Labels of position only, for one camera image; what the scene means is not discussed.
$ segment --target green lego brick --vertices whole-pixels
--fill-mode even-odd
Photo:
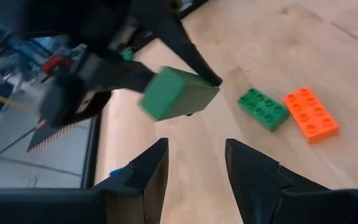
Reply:
[[[130,49],[125,49],[121,53],[121,55],[125,60],[133,60],[134,59],[134,53]]]
[[[238,104],[270,131],[275,131],[289,117],[288,109],[255,88],[242,96]]]
[[[199,75],[163,67],[147,86],[139,105],[157,121],[205,109],[219,92]]]

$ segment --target wire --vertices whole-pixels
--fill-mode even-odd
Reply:
[[[31,178],[31,179],[29,180],[29,184],[27,184],[27,188],[28,188],[28,189],[34,189],[35,186],[37,186],[37,182],[38,182],[38,177],[37,177],[37,176]]]
[[[70,171],[67,171],[67,170],[61,170],[61,169],[56,169],[56,168],[45,166],[45,165],[34,164],[32,162],[20,161],[18,159],[10,159],[10,158],[6,158],[6,157],[3,157],[3,156],[0,156],[0,161],[10,162],[10,163],[13,163],[13,164],[20,164],[20,165],[25,165],[25,166],[31,166],[31,167],[36,167],[36,168],[39,168],[39,169],[50,170],[50,171],[58,172],[58,173],[61,173],[61,174],[73,175],[75,177],[81,177],[81,174],[77,174],[77,173],[70,172]]]
[[[35,131],[37,128],[34,127],[31,130],[29,130],[28,132],[26,132],[25,134],[23,134],[21,137],[19,137],[18,139],[16,139],[15,141],[13,141],[12,143],[10,143],[8,146],[6,146],[4,149],[2,149],[0,151],[0,155],[2,153],[4,153],[5,151],[7,151],[10,147],[12,147],[13,145],[15,145],[16,143],[18,143],[20,140],[24,139],[26,136],[28,136],[29,134],[31,134],[33,131]]]
[[[24,111],[24,112],[27,112],[27,113],[30,113],[30,114],[34,114],[36,116],[40,116],[40,113],[34,109],[32,109],[31,107],[28,107],[26,105],[23,105],[21,103],[18,103],[18,102],[15,102],[15,101],[12,101],[8,98],[5,98],[3,96],[0,96],[0,103],[3,103],[3,104],[7,104],[9,106],[13,106],[21,111]],[[82,126],[80,124],[76,124],[75,125],[76,128],[81,128],[81,129],[86,129],[88,130],[89,128],[85,127],[85,126]]]

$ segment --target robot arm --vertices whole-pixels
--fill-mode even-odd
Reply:
[[[358,223],[358,189],[327,189],[235,139],[225,156],[244,223]]]
[[[156,34],[211,86],[222,82],[191,43],[167,0],[27,0],[23,9],[16,26],[21,36],[66,34],[72,45],[87,45],[79,65],[54,78],[42,103],[40,112],[52,126],[95,116],[108,102],[111,90],[143,93],[153,79],[154,72],[145,65],[125,61],[109,47],[128,19]]]

